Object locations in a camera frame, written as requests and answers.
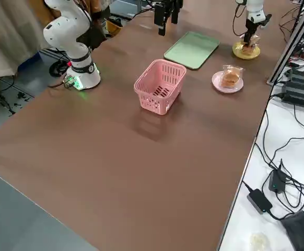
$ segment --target power adapter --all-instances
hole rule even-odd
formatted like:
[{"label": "power adapter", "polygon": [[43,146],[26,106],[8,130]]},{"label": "power adapter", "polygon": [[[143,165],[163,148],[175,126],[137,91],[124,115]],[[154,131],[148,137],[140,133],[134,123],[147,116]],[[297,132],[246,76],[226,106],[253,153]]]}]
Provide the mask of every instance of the power adapter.
[{"label": "power adapter", "polygon": [[282,193],[286,188],[287,175],[279,168],[272,171],[269,179],[269,190],[275,193]]},{"label": "power adapter", "polygon": [[273,205],[267,200],[266,196],[259,190],[254,189],[248,195],[247,199],[251,202],[259,214],[268,212]]}]

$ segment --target pink plastic basket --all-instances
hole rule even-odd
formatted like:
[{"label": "pink plastic basket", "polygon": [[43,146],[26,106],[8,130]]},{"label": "pink plastic basket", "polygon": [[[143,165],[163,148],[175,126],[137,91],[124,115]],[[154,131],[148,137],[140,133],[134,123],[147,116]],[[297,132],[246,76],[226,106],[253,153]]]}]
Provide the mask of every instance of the pink plastic basket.
[{"label": "pink plastic basket", "polygon": [[165,115],[179,95],[186,68],[163,59],[157,59],[136,81],[134,89],[141,107]]}]

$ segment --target curtain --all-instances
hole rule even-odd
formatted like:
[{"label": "curtain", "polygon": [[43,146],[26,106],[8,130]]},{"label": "curtain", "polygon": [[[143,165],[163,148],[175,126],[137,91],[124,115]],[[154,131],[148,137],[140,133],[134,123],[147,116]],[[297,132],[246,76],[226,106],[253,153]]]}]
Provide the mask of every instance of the curtain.
[{"label": "curtain", "polygon": [[0,77],[48,47],[43,28],[27,0],[0,0]]}]

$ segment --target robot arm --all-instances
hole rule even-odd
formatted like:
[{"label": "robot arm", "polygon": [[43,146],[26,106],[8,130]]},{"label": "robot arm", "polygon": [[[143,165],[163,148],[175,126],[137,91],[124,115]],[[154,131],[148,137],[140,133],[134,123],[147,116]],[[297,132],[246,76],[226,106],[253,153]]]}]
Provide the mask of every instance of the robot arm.
[{"label": "robot arm", "polygon": [[239,5],[246,5],[247,8],[247,31],[244,36],[244,43],[249,45],[257,28],[259,26],[262,28],[265,27],[272,17],[272,14],[265,16],[265,13],[263,12],[264,0],[236,0],[236,2]]},{"label": "robot arm", "polygon": [[78,90],[92,88],[100,83],[100,74],[91,59],[88,47],[77,38],[91,25],[89,14],[82,10],[74,0],[45,0],[61,16],[50,22],[43,30],[49,45],[64,50],[71,61],[66,71],[67,79],[74,82]]},{"label": "robot arm", "polygon": [[180,9],[183,7],[183,0],[163,0],[155,5],[154,24],[159,27],[159,35],[166,34],[166,23],[172,15],[172,24],[178,23]]}]

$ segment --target green tray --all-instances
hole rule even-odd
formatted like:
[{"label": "green tray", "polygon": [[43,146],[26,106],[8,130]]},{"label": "green tray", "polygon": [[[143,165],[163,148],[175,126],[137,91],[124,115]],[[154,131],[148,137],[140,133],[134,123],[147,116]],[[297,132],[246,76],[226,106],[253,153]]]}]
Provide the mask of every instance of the green tray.
[{"label": "green tray", "polygon": [[187,32],[163,56],[165,59],[198,69],[219,46],[219,41],[205,35]]}]

